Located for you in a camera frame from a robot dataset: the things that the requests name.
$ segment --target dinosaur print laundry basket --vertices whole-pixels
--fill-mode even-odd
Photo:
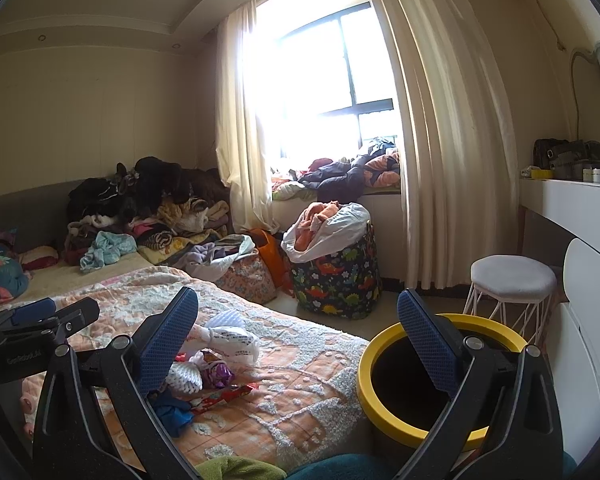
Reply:
[[[382,291],[373,226],[369,223],[359,241],[337,253],[292,262],[291,281],[307,310],[349,319],[368,316]]]

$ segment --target textured blue pad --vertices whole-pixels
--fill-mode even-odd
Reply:
[[[404,290],[398,296],[398,319],[437,390],[453,398],[458,392],[461,361],[436,326],[420,296]]]
[[[183,286],[160,314],[160,326],[140,349],[138,391],[144,397],[157,390],[198,317],[198,295]]]
[[[55,311],[56,304],[51,298],[38,300],[14,309],[13,314],[11,314],[11,324],[17,326],[40,321],[53,316]]]

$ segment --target window pane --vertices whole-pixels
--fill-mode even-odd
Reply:
[[[394,96],[394,73],[384,44],[378,17],[373,9],[342,16],[356,101],[366,103]]]
[[[307,168],[316,158],[337,160],[358,151],[358,120],[355,115],[313,117],[287,121],[283,134],[286,158],[295,168]]]
[[[398,110],[360,114],[360,134],[363,142],[374,137],[389,137],[395,142],[395,138],[401,132],[402,122]]]
[[[351,106],[338,22],[321,23],[281,42],[280,79],[288,118]]]

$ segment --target laundry basket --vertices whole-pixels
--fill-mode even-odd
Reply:
[[[343,250],[305,263],[291,263],[298,304],[311,312],[361,319],[373,310],[382,282],[374,228]]]
[[[526,345],[516,332],[493,320],[442,316],[464,336],[477,335],[490,348],[520,352]],[[366,347],[358,365],[357,388],[360,405],[375,429],[412,449],[426,438],[448,402],[448,395],[435,389],[400,323],[379,333]],[[480,414],[464,450],[480,446],[494,409],[495,405]]]

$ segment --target orange towel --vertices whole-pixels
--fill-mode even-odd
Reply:
[[[337,202],[329,202],[328,204],[313,202],[305,209],[302,212],[302,219],[296,227],[296,243],[294,244],[296,251],[305,251],[322,223],[339,210],[340,205]]]

